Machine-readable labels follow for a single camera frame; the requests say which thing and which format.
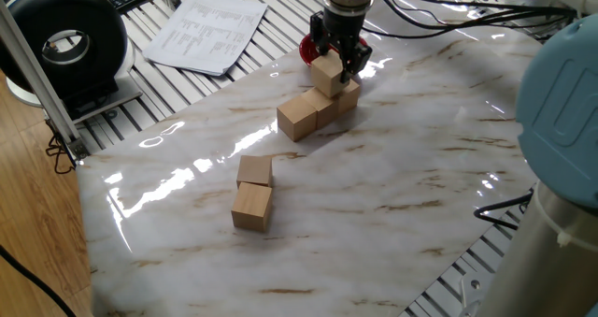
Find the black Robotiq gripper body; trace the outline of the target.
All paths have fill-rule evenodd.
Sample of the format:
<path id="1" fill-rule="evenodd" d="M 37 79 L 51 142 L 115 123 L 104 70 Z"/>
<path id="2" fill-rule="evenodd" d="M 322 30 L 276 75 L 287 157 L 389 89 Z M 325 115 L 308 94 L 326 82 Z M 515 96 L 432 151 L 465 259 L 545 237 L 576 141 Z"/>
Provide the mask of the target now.
<path id="1" fill-rule="evenodd" d="M 365 15 L 346 16 L 332 12 L 326 8 L 323 10 L 323 40 L 320 42 L 321 50 L 328 50 L 330 46 L 337 49 L 335 41 L 337 39 L 348 40 L 349 46 L 352 49 L 357 46 L 358 50 L 366 50 L 359 37 L 359 33 L 363 27 Z"/>

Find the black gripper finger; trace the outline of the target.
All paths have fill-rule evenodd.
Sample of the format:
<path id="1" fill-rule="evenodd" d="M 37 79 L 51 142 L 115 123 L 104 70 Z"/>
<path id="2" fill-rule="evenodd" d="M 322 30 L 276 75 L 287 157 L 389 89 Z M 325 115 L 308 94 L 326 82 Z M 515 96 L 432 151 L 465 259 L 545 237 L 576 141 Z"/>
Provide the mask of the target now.
<path id="1" fill-rule="evenodd" d="M 358 36 L 341 36 L 336 41 L 341 62 L 340 81 L 347 83 L 354 75 L 362 71 L 373 50 Z"/>
<path id="2" fill-rule="evenodd" d="M 328 11 L 318 11 L 310 17 L 310 38 L 319 55 L 326 55 L 330 49 L 330 34 L 326 27 Z"/>

